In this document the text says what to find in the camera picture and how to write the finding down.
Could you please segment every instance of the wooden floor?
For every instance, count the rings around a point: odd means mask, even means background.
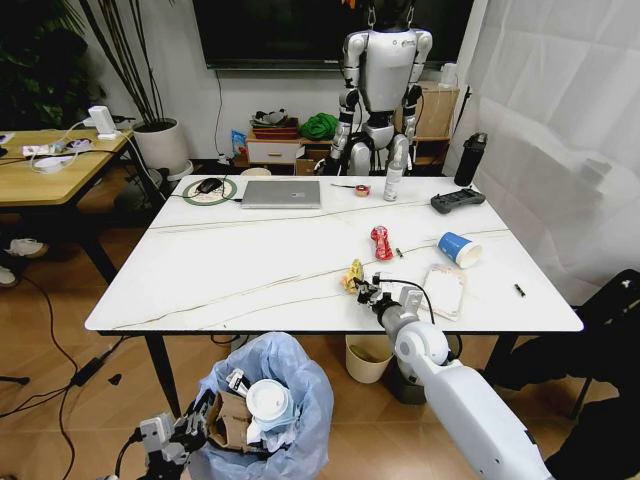
[[[108,209],[121,185],[122,171],[115,170],[87,195],[83,210]],[[0,216],[0,222],[11,220]],[[142,233],[142,229],[109,229],[102,233],[101,242],[120,266]],[[113,338],[83,328],[106,285],[79,247],[53,245],[50,255],[29,265],[26,275],[50,295],[57,338],[79,364],[113,344]],[[44,299],[27,282],[0,291],[0,375],[32,378],[25,387],[0,383],[0,412],[68,381],[72,370],[51,343],[48,321]],[[301,336],[299,340],[325,370],[335,395],[329,463],[318,478],[475,478],[428,407],[401,405],[381,384],[362,385],[349,377],[342,336]],[[464,337],[463,362],[483,366],[494,342],[494,337]],[[198,380],[228,351],[203,336],[168,337],[167,346],[184,407],[196,394]],[[122,381],[113,386],[107,379],[116,373],[122,374]],[[566,414],[580,385],[567,379],[527,387],[507,401],[534,434],[545,457],[572,427]],[[609,385],[594,384],[588,399],[615,394]],[[0,420],[0,476],[62,478],[70,454],[58,430],[58,408],[55,400]],[[113,473],[118,451],[137,423],[167,409],[144,341],[125,342],[94,378],[69,395],[64,423],[77,453],[69,478],[87,480]],[[137,478],[143,471],[142,450],[133,446],[125,457],[122,477]]]

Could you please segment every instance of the spray bottle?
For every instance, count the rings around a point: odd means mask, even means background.
[[[395,154],[387,166],[387,181],[384,184],[384,193],[382,194],[382,198],[387,202],[395,202],[398,198],[398,188],[404,173],[403,153],[404,150],[402,148],[396,148]]]

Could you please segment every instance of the black television screen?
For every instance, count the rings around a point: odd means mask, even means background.
[[[345,36],[366,30],[364,0],[193,0],[204,58],[217,69],[337,69]],[[473,0],[418,0],[430,66],[455,62]]]

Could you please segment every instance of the clear plastic bag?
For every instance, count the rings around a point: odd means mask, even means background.
[[[298,433],[287,449],[280,449],[266,461],[254,454],[219,450],[207,444],[191,455],[189,473],[193,480],[253,480],[314,478],[327,463],[327,448],[333,391],[320,366],[309,359],[298,341],[286,333],[272,332],[252,340],[217,362],[200,381],[206,389],[229,391],[225,378],[241,368],[251,382],[263,378],[278,380],[291,391],[302,410]]]

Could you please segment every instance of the silver laptop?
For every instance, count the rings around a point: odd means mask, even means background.
[[[242,208],[320,208],[320,183],[250,180],[242,197]]]

